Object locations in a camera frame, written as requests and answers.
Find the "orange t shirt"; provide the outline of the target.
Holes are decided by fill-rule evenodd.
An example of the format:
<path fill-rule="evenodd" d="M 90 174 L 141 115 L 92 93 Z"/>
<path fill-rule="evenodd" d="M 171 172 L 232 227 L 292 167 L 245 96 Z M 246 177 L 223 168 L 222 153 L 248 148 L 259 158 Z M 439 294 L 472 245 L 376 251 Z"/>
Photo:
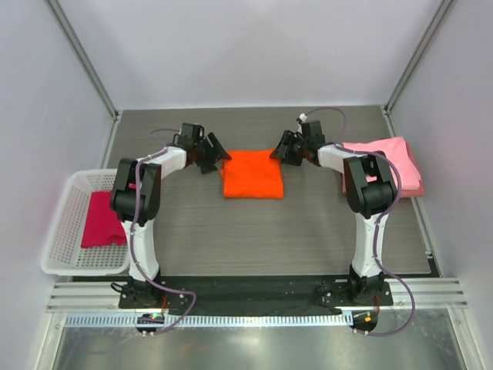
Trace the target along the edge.
<path fill-rule="evenodd" d="M 231 150 L 220 175 L 225 198 L 282 199 L 284 186 L 280 161 L 273 149 Z"/>

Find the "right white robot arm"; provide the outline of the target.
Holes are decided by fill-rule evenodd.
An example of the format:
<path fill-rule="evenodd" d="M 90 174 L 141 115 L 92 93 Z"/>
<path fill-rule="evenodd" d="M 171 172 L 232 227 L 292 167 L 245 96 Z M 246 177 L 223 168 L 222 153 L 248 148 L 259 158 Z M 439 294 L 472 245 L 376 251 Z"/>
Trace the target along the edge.
<path fill-rule="evenodd" d="M 379 254 L 388 214 L 401 193 L 400 177 L 394 175 L 397 167 L 382 152 L 327 142 L 318 120 L 302 115 L 297 125 L 297 130 L 283 132 L 270 158 L 293 166 L 306 160 L 343 175 L 347 204 L 356 220 L 355 252 L 344 293 L 355 304 L 371 304 L 384 290 Z"/>

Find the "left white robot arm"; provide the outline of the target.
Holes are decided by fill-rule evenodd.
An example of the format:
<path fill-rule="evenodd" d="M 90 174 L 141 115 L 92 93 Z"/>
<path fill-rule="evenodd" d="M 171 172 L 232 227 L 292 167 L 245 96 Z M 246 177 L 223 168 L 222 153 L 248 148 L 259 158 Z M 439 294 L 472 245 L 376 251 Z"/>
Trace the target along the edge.
<path fill-rule="evenodd" d="M 162 180 L 193 164 L 202 174 L 217 171 L 216 164 L 231 156 L 216 135 L 197 123 L 183 123 L 171 143 L 138 159 L 119 161 L 110 196 L 126 235 L 129 271 L 126 284 L 111 284 L 120 294 L 121 308 L 154 308 L 172 288 L 162 285 L 154 243 L 154 220 L 161 204 Z"/>

